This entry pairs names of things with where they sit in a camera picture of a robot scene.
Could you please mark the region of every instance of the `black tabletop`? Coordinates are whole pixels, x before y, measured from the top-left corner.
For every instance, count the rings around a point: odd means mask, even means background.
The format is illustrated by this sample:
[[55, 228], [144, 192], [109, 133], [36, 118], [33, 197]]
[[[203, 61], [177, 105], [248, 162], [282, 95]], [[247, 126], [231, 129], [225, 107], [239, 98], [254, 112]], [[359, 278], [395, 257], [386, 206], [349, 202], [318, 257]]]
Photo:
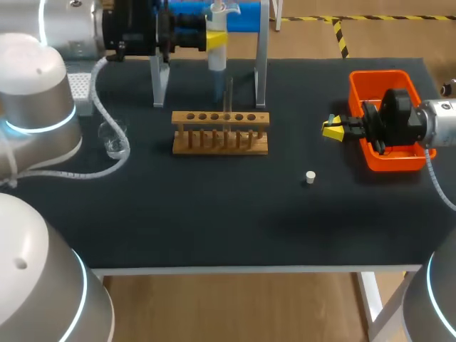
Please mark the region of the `black tabletop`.
[[[267, 156], [174, 156], [172, 110], [216, 110], [203, 61], [173, 61], [165, 109], [152, 108], [147, 62], [109, 65], [101, 100], [128, 122], [132, 154], [99, 180], [30, 178], [16, 195], [34, 206], [92, 268], [421, 264], [454, 226], [428, 171], [369, 171], [358, 143], [321, 136], [341, 113], [348, 75], [407, 71], [421, 98], [436, 98], [419, 59], [270, 61]], [[252, 61], [230, 61], [234, 110], [254, 107]], [[112, 165], [98, 141], [100, 116], [81, 119], [83, 147], [55, 168], [92, 172]], [[453, 149], [435, 171], [456, 198]], [[312, 186], [302, 184], [306, 171]]]

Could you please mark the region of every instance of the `yellow black hazard tape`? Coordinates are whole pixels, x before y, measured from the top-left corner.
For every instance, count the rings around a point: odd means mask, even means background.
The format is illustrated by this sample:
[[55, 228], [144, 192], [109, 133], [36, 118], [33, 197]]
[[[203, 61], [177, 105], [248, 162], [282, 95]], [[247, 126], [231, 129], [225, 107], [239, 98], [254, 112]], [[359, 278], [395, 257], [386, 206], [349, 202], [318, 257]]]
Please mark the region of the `yellow black hazard tape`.
[[336, 34], [337, 42], [339, 43], [339, 50], [341, 50], [342, 58], [350, 58], [348, 53], [347, 43], [342, 34], [341, 21], [333, 20], [334, 33]]
[[332, 20], [456, 20], [456, 16], [287, 16], [282, 21], [329, 21]]

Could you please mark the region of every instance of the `wooden floor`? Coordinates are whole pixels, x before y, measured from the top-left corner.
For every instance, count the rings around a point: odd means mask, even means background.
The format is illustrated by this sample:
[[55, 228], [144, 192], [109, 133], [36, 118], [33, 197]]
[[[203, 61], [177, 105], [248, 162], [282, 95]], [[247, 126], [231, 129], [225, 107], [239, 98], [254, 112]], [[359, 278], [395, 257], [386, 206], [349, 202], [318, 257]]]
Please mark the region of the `wooden floor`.
[[[453, 15], [453, 0], [284, 0], [284, 16]], [[436, 86], [456, 76], [452, 21], [343, 21], [351, 58], [423, 57]], [[253, 35], [231, 35], [230, 58], [254, 58]], [[283, 22], [270, 58], [340, 58], [330, 24]], [[178, 50], [173, 58], [204, 58]], [[402, 274], [376, 274], [385, 303]], [[350, 274], [113, 277], [115, 342], [366, 340]], [[395, 342], [405, 341], [399, 332]]]

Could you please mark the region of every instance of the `orange tray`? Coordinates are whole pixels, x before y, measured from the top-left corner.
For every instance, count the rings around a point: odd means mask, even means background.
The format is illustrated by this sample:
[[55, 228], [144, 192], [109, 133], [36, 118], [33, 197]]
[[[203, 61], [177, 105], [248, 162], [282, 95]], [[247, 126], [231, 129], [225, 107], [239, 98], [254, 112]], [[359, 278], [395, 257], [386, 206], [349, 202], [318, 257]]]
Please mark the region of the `orange tray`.
[[[412, 104], [416, 107], [421, 99], [413, 86], [413, 83], [405, 71], [381, 70], [381, 71], [354, 71], [350, 74], [350, 95], [348, 104], [352, 116], [363, 117], [362, 104], [364, 101], [371, 102], [380, 109], [380, 104], [385, 92], [391, 88], [407, 89]], [[416, 142], [411, 146], [393, 146], [385, 149], [384, 155], [379, 155], [370, 142], [365, 138], [359, 140], [363, 149], [366, 162], [372, 171], [397, 172], [418, 171], [426, 164], [424, 149]], [[437, 155], [437, 151], [429, 151], [431, 159]]]

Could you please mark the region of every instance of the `test tube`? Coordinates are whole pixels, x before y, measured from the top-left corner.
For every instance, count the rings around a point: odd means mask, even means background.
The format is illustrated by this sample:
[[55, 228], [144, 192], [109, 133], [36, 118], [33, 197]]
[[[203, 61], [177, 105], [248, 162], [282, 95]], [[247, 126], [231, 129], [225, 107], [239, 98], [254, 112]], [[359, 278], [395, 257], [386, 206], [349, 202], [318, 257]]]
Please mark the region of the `test tube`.
[[[232, 114], [232, 105], [233, 105], [233, 77], [230, 77], [227, 81], [227, 87], [225, 92], [223, 92], [223, 118], [224, 120], [231, 119]], [[229, 125], [223, 126], [223, 131], [230, 131], [231, 127]]]

